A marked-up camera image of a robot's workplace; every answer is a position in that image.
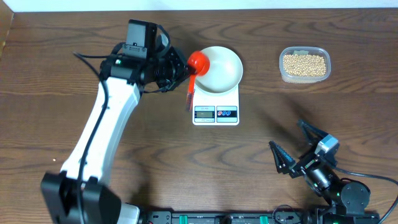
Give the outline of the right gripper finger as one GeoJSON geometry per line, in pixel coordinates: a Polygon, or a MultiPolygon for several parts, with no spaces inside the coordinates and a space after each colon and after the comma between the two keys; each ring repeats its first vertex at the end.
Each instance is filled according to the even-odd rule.
{"type": "Polygon", "coordinates": [[[302,130],[303,135],[310,146],[316,147],[322,139],[328,136],[327,132],[312,126],[302,119],[297,122],[297,125],[302,130]]]}
{"type": "Polygon", "coordinates": [[[275,166],[278,173],[288,174],[296,165],[296,161],[274,141],[269,141],[269,147],[274,156],[275,166]]]}

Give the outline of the red plastic measuring scoop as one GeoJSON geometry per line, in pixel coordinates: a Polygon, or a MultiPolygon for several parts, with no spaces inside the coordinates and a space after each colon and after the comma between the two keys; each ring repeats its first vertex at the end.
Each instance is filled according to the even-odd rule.
{"type": "Polygon", "coordinates": [[[187,65],[190,68],[190,76],[187,91],[186,110],[190,111],[192,108],[192,101],[195,92],[195,80],[197,77],[204,76],[209,71],[210,59],[202,51],[195,51],[189,56],[187,65]]]}

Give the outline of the white digital kitchen scale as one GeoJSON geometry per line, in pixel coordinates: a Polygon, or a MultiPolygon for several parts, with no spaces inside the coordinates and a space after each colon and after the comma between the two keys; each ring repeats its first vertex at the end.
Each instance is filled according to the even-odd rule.
{"type": "Polygon", "coordinates": [[[195,85],[192,123],[196,126],[237,126],[239,119],[239,88],[211,93],[195,85]]]}

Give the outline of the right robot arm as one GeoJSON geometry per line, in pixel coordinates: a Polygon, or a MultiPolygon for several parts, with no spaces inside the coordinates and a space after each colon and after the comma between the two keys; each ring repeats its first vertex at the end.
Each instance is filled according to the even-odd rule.
{"type": "Polygon", "coordinates": [[[270,141],[278,173],[291,178],[303,177],[309,187],[325,199],[328,206],[318,207],[303,214],[302,223],[355,223],[365,217],[370,199],[370,189],[362,182],[341,179],[335,172],[335,154],[340,146],[337,138],[307,122],[298,126],[309,145],[309,150],[298,161],[276,142],[270,141]]]}

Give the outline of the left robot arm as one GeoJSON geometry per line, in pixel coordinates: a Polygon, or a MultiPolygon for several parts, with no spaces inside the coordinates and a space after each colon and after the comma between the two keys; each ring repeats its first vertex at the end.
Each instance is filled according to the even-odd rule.
{"type": "Polygon", "coordinates": [[[108,187],[126,123],[144,88],[174,90],[188,77],[187,60],[174,47],[150,54],[127,51],[121,42],[102,56],[98,94],[74,150],[59,174],[45,173],[40,188],[54,223],[138,223],[140,208],[124,203],[108,187]]]}

